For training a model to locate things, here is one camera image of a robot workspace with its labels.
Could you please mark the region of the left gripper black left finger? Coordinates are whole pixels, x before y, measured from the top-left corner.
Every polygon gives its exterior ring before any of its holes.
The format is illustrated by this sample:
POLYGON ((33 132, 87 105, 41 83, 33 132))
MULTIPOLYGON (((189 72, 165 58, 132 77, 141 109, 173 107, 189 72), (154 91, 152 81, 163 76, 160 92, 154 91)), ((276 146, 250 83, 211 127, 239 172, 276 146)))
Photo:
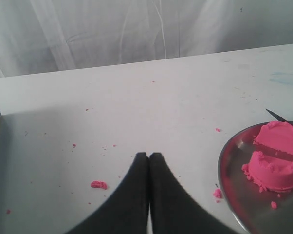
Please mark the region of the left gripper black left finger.
POLYGON ((122 182, 89 217, 69 234, 146 234, 149 211, 149 159, 137 153, 122 182))

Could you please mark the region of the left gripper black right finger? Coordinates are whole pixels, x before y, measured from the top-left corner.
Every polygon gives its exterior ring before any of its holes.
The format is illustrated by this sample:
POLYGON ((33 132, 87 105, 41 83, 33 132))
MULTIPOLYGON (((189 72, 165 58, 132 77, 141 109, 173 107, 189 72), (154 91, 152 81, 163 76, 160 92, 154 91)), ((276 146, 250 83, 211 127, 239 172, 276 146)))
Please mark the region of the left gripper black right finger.
POLYGON ((149 157, 150 211, 154 234, 235 234, 202 208, 177 181, 164 156, 149 157))

